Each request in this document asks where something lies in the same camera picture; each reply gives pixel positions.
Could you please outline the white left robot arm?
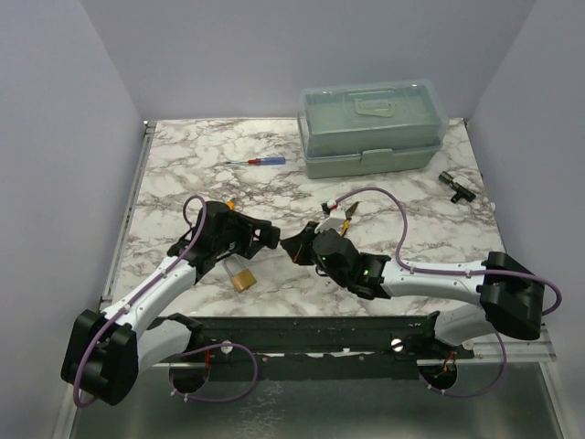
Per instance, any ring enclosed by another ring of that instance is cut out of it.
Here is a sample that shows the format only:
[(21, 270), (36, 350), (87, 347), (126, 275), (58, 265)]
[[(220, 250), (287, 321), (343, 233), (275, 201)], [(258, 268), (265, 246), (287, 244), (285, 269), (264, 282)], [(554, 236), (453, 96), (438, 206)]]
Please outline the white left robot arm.
[(103, 310), (86, 309), (76, 318), (60, 376), (72, 385), (77, 407), (97, 400), (116, 405), (142, 371), (164, 359), (191, 361), (207, 351), (201, 323), (162, 312), (218, 262), (231, 255), (249, 260), (279, 244), (281, 231), (270, 221), (224, 202), (197, 200), (197, 218), (186, 220), (187, 232), (145, 281)]

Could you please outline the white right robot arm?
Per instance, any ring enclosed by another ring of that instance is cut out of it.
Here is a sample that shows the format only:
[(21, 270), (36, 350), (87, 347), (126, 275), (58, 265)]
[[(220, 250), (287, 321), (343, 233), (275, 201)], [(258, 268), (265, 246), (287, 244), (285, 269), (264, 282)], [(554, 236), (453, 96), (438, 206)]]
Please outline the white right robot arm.
[(540, 336), (545, 285), (504, 252), (463, 264), (401, 262), (359, 252), (351, 240), (335, 230), (319, 231), (314, 222), (281, 246), (293, 263), (316, 266), (363, 299), (426, 296), (461, 302), (439, 313), (434, 327), (421, 334), (421, 349), (431, 358), (491, 333), (527, 341)]

